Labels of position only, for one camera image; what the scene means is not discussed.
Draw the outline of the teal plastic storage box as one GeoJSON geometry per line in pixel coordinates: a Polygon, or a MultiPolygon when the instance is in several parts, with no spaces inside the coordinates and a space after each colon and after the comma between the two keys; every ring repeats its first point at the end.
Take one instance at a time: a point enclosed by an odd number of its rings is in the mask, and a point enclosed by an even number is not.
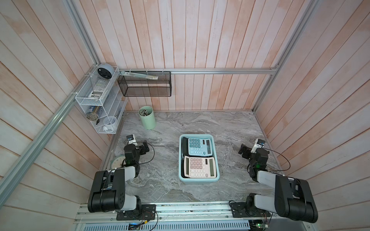
{"type": "Polygon", "coordinates": [[[183,134],[179,138],[179,179],[187,184],[220,179],[214,138],[210,134],[183,134]]]}

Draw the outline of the teal calculator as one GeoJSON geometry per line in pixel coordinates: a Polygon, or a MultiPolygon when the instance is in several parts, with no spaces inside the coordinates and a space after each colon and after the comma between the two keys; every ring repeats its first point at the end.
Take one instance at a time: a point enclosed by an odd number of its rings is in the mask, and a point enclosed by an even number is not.
{"type": "Polygon", "coordinates": [[[211,139],[188,138],[188,154],[196,157],[213,155],[211,139]]]}

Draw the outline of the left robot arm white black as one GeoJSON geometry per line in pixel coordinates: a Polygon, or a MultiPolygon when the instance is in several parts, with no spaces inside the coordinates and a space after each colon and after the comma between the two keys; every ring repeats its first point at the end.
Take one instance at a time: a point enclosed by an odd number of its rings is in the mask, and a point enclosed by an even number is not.
{"type": "Polygon", "coordinates": [[[121,167],[110,171],[96,172],[87,202],[88,211],[141,211],[139,196],[126,193],[126,182],[138,177],[140,172],[140,156],[149,152],[146,141],[138,146],[135,143],[124,147],[124,160],[121,167]]]}

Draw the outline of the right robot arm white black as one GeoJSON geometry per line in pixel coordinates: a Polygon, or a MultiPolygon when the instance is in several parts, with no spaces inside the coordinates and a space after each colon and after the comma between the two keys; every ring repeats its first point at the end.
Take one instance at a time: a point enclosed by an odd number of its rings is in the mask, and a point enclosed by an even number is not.
{"type": "Polygon", "coordinates": [[[239,154],[249,161],[247,172],[251,179],[274,189],[274,195],[249,194],[245,203],[236,204],[237,215],[266,218],[274,213],[294,221],[317,222],[319,213],[309,183],[268,171],[269,152],[260,142],[253,148],[241,145],[239,154]]]}

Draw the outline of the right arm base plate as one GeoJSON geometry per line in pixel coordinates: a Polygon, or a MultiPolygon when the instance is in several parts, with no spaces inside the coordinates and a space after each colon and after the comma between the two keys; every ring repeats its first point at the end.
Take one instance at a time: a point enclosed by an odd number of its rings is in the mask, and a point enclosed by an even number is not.
{"type": "Polygon", "coordinates": [[[233,218],[267,218],[271,216],[269,211],[256,208],[246,202],[229,201],[228,205],[231,208],[233,218]]]}

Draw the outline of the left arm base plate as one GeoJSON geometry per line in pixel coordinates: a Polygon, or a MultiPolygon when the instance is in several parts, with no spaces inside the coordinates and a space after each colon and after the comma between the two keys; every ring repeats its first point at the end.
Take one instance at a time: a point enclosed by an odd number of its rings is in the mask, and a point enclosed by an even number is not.
{"type": "Polygon", "coordinates": [[[120,210],[117,212],[116,220],[143,220],[151,221],[156,218],[156,205],[155,204],[139,204],[135,210],[120,210]]]}

